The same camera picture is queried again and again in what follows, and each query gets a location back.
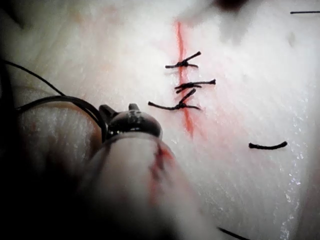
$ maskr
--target skin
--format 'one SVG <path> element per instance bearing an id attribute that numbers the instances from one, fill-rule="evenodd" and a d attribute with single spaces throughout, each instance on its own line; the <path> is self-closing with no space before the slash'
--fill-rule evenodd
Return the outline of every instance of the skin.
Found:
<path id="1" fill-rule="evenodd" d="M 236 10 L 206 0 L 11 1 L 18 23 L 1 12 L 1 54 L 66 95 L 124 111 L 136 103 L 163 128 L 205 209 L 218 226 L 249 239 L 319 235 L 319 15 L 316 0 L 247 1 Z M 180 57 L 199 65 L 165 69 Z M 54 94 L 8 68 L 16 106 Z M 165 111 L 182 98 L 181 81 L 209 81 L 187 102 L 202 110 Z M 19 119 L 33 166 L 62 165 L 79 176 L 101 147 L 95 123 L 65 103 Z M 249 149 L 248 143 L 282 149 Z"/>

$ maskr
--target pale skin surface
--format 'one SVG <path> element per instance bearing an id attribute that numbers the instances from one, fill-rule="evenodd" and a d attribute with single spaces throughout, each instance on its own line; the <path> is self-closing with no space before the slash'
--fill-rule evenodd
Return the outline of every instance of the pale skin surface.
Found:
<path id="1" fill-rule="evenodd" d="M 308 1 L 249 1 L 225 12 L 205 0 L 16 1 L 23 25 L 1 13 L 5 58 L 49 80 L 67 95 L 96 107 L 124 111 L 129 103 L 154 116 L 163 141 L 217 224 L 249 239 L 307 239 L 319 235 L 318 89 L 319 10 Z M 188 57 L 189 81 L 216 79 L 197 89 L 182 110 L 176 21 Z M 54 94 L 12 67 L 17 106 Z M 40 107 L 21 118 L 30 154 L 41 171 L 48 157 L 77 174 L 101 145 L 99 128 L 75 107 Z M 275 151 L 248 143 L 288 146 Z"/>

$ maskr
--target white surface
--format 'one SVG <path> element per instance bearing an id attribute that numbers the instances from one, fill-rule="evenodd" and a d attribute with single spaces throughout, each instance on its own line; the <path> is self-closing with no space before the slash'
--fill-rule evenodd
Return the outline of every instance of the white surface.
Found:
<path id="1" fill-rule="evenodd" d="M 225 12 L 208 1 L 16 1 L 23 29 L 1 14 L 1 51 L 67 95 L 116 111 L 137 103 L 163 128 L 163 141 L 219 226 L 249 239 L 319 235 L 320 15 L 309 1 L 249 1 Z M 190 81 L 216 79 L 188 102 L 193 137 L 174 106 L 181 21 Z M 17 105 L 53 94 L 10 68 Z M 77 173 L 99 148 L 99 129 L 76 108 L 41 107 L 21 118 L 39 169 L 48 155 Z M 288 146 L 254 150 L 248 143 Z"/>

